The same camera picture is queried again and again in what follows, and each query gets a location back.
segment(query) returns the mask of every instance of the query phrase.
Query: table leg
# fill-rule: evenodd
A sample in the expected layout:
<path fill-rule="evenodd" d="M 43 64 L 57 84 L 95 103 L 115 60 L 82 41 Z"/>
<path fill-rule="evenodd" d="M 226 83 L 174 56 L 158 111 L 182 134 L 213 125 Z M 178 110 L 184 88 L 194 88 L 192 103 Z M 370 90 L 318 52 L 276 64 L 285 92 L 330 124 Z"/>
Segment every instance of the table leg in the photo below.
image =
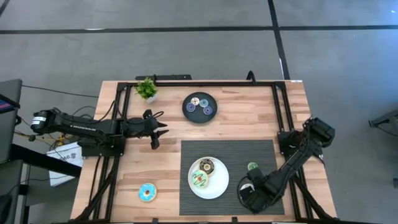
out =
<path fill-rule="evenodd" d="M 22 216 L 22 224 L 28 224 L 29 222 L 29 206 L 25 206 Z"/>
<path fill-rule="evenodd" d="M 70 175 L 72 177 L 79 177 L 81 172 L 81 167 L 49 157 L 45 154 L 32 151 L 16 144 L 11 146 L 10 158 L 11 160 L 21 159 L 26 164 Z"/>

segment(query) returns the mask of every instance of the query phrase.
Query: white plate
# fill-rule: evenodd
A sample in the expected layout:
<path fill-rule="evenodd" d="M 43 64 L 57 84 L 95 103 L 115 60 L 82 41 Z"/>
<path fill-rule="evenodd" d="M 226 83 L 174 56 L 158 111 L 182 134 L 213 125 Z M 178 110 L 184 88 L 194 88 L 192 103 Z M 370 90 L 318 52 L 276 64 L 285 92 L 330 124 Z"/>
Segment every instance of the white plate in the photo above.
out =
<path fill-rule="evenodd" d="M 191 176 L 199 169 L 199 163 L 203 159 L 210 159 L 214 163 L 215 171 L 209 176 L 209 182 L 206 187 L 199 188 L 192 184 Z M 229 174 L 223 162 L 214 157 L 203 157 L 195 161 L 188 172 L 188 183 L 197 196 L 204 199 L 217 198 L 224 193 L 229 183 Z"/>

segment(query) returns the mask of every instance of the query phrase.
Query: black plate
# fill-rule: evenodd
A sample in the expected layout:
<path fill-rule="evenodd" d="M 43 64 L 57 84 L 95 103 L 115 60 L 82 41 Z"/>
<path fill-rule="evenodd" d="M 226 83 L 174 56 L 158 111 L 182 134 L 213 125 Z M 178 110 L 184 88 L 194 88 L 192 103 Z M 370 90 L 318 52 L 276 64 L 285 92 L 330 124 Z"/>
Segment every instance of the black plate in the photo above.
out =
<path fill-rule="evenodd" d="M 211 106 L 211 108 L 213 109 L 213 113 L 211 115 L 205 115 L 203 112 L 203 107 L 201 107 L 200 105 L 198 105 L 195 108 L 194 112 L 188 112 L 186 109 L 186 106 L 188 103 L 191 103 L 191 99 L 194 97 L 199 98 L 199 100 L 206 99 L 209 102 L 209 106 Z M 210 121 L 211 119 L 214 118 L 214 116 L 216 116 L 217 102 L 212 96 L 210 96 L 207 93 L 203 93 L 203 92 L 192 93 L 191 95 L 187 96 L 186 99 L 184 100 L 184 102 L 182 103 L 182 112 L 184 113 L 184 116 L 188 120 L 190 120 L 194 123 L 202 124 L 202 123 Z"/>

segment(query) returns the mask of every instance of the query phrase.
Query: purple donut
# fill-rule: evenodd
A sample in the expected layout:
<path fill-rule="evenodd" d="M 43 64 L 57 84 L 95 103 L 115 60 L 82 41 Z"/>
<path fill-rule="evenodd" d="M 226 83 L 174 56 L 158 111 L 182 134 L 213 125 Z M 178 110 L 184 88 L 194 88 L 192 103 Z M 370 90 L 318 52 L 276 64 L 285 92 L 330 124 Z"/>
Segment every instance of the purple donut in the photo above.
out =
<path fill-rule="evenodd" d="M 186 106 L 186 109 L 188 112 L 194 112 L 195 108 L 196 108 L 196 106 L 193 103 L 189 103 Z"/>
<path fill-rule="evenodd" d="M 213 113 L 213 109 L 211 108 L 211 106 L 206 106 L 203 109 L 203 112 L 204 112 L 205 115 L 211 115 Z"/>

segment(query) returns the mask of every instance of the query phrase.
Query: potted plant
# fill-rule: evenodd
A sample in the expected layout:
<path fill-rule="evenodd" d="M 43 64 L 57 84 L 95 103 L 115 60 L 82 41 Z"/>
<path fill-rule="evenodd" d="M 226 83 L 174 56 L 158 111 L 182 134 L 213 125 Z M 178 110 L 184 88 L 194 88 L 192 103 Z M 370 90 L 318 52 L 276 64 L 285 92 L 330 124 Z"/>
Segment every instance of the potted plant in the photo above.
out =
<path fill-rule="evenodd" d="M 156 100 L 156 86 L 150 78 L 145 78 L 143 82 L 139 82 L 135 89 L 147 103 L 152 103 Z"/>

